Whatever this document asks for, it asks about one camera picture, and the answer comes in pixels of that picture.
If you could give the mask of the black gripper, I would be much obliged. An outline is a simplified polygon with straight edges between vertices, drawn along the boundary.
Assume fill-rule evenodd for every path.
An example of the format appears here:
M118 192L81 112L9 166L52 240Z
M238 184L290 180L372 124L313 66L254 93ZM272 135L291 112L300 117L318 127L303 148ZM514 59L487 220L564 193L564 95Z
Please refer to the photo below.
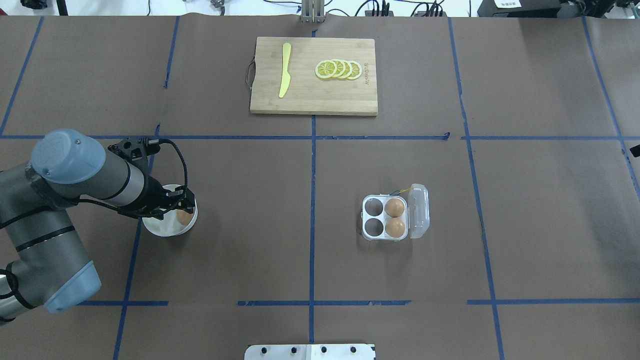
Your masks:
M186 186L174 190L160 187L154 189L148 198L148 218L164 219L171 211L184 210L195 212L195 194Z

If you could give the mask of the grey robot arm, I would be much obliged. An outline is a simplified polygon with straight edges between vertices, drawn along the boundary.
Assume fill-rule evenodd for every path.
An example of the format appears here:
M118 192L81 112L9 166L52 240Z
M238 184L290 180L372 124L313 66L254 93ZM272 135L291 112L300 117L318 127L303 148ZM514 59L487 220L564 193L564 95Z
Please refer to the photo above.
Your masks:
M162 185L149 171L161 137L126 137L103 146L73 129L46 134L29 161L1 172L1 228L18 260L1 269L1 324L43 306L68 310L93 297L102 282L67 210L80 203L159 223L167 235L195 224L197 201L183 183Z

